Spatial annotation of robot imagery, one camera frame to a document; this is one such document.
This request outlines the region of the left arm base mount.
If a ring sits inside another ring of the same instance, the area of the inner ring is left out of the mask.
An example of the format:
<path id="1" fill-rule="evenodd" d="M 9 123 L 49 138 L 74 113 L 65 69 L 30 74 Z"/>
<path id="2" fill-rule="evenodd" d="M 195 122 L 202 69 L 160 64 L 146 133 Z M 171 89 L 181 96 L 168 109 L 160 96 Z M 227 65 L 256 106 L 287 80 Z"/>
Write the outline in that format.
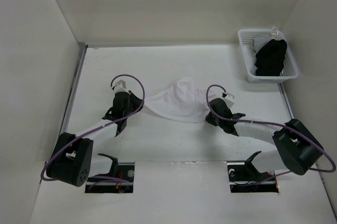
<path id="1" fill-rule="evenodd" d="M 119 162 L 116 157 L 100 153 L 93 157 L 87 194 L 131 194 L 134 191 L 135 163 Z"/>

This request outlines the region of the black tank top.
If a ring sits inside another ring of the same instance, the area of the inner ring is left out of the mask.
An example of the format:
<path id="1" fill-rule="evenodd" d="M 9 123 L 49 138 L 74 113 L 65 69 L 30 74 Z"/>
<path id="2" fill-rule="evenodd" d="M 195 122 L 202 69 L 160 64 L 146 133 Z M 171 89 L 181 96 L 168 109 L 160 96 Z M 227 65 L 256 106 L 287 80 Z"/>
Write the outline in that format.
<path id="1" fill-rule="evenodd" d="M 282 40 L 270 40 L 256 54 L 256 76 L 279 76 L 284 67 L 287 42 Z"/>

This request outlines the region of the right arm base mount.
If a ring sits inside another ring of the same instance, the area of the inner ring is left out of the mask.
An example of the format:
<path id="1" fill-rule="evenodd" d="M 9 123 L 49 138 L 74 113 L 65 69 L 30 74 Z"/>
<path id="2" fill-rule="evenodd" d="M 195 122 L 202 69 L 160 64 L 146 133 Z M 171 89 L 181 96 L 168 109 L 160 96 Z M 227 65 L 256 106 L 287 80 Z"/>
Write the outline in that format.
<path id="1" fill-rule="evenodd" d="M 246 160 L 229 161 L 227 163 L 231 193 L 279 193 L 275 178 L 262 182 L 262 180 L 272 177 L 274 173 L 260 173 L 252 164 L 254 158 L 260 153 L 261 151 L 257 151 Z"/>

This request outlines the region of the white tank top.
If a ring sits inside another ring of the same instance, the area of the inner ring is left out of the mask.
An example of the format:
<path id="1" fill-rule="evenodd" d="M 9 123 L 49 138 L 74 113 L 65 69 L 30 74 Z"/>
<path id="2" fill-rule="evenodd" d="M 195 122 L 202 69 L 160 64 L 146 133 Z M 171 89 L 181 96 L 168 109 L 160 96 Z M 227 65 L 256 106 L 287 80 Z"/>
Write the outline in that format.
<path id="1" fill-rule="evenodd" d="M 145 107 L 160 117 L 184 122 L 201 123 L 209 113 L 206 91 L 190 77 L 183 77 L 168 89 L 146 97 Z"/>

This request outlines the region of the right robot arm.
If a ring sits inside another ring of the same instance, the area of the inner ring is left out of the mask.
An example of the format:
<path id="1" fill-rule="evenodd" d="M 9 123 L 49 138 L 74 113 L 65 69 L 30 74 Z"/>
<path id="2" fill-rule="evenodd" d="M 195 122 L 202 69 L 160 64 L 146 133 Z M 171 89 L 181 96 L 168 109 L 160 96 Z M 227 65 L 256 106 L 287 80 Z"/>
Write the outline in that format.
<path id="1" fill-rule="evenodd" d="M 244 173 L 249 179 L 258 179 L 264 172 L 281 169 L 302 176 L 325 154 L 322 145 L 297 119 L 285 124 L 257 121 L 246 114 L 232 113 L 222 98 L 208 101 L 207 105 L 210 112 L 206 122 L 209 124 L 220 127 L 227 134 L 275 146 L 272 151 L 254 153 L 248 160 Z"/>

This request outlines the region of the grey white garment in basket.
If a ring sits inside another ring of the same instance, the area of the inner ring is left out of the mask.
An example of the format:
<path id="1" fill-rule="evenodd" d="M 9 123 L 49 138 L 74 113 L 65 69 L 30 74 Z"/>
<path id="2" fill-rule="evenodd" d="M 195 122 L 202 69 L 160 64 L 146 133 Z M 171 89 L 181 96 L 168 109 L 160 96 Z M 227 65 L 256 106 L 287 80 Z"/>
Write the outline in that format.
<path id="1" fill-rule="evenodd" d="M 255 37 L 252 42 L 254 55 L 256 55 L 261 50 L 261 48 L 264 47 L 271 39 L 271 36 L 268 35 Z"/>

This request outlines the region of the white basket tag loop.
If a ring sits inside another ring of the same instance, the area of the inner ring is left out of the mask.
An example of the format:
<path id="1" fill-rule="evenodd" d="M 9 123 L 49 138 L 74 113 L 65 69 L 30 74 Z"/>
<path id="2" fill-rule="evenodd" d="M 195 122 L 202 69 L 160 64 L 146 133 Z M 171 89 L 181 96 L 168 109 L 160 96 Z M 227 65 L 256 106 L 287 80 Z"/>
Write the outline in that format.
<path id="1" fill-rule="evenodd" d="M 271 34 L 273 37 L 278 37 L 278 35 L 279 35 L 279 30 L 278 30 L 276 27 L 272 27 L 271 30 L 270 30 L 270 34 Z"/>

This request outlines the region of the white plastic laundry basket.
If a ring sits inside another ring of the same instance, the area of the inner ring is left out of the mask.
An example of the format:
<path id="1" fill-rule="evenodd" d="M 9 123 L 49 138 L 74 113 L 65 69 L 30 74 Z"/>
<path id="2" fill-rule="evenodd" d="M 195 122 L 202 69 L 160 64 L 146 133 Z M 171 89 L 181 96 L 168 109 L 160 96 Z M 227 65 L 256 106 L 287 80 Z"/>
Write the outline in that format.
<path id="1" fill-rule="evenodd" d="M 282 83 L 299 76 L 289 46 L 276 27 L 241 29 L 240 47 L 249 83 Z"/>

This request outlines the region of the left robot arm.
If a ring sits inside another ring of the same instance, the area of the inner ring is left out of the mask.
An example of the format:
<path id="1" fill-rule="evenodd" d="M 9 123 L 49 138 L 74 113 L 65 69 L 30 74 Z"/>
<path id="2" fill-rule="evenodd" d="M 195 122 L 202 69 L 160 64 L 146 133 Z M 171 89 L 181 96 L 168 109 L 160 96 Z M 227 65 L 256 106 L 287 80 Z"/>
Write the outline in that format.
<path id="1" fill-rule="evenodd" d="M 67 132 L 59 135 L 52 155 L 43 168 L 41 179 L 61 181 L 75 187 L 82 186 L 88 178 L 99 174 L 106 181 L 116 179 L 118 168 L 113 165 L 113 157 L 100 171 L 91 172 L 93 150 L 109 138 L 119 136 L 127 126 L 127 119 L 139 112 L 143 105 L 144 99 L 138 98 L 130 90 L 117 91 L 112 107 L 97 125 L 79 135 Z"/>

